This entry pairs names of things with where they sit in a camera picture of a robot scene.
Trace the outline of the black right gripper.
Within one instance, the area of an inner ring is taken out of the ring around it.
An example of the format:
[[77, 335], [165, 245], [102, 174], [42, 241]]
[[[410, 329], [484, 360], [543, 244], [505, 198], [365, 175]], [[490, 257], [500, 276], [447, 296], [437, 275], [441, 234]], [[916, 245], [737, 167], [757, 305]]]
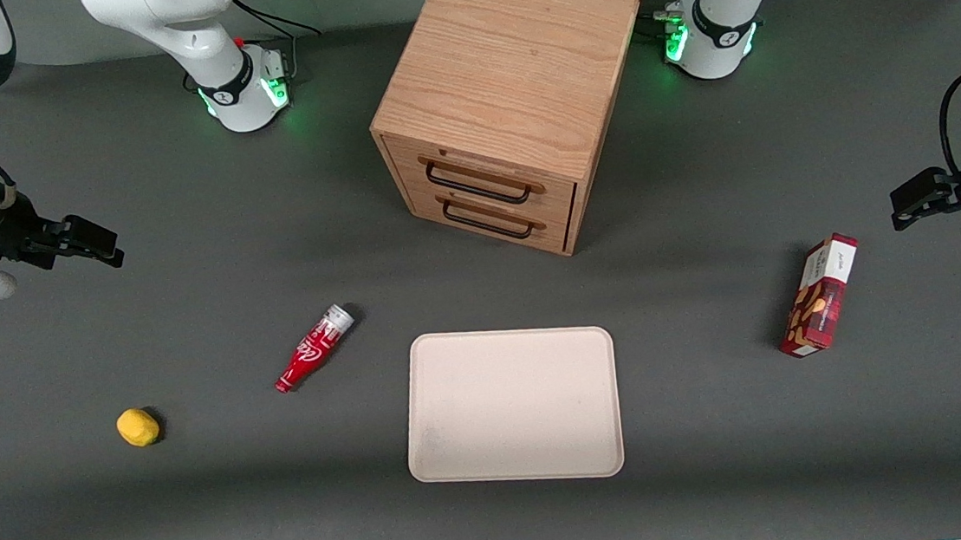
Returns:
[[66, 216], [62, 238], [68, 245], [63, 245], [60, 236], [50, 230], [53, 223], [39, 217], [24, 192], [18, 192], [10, 207], [0, 208], [0, 261], [50, 270], [57, 257], [84, 257], [121, 268], [125, 253], [116, 246], [119, 236], [114, 231], [83, 217]]

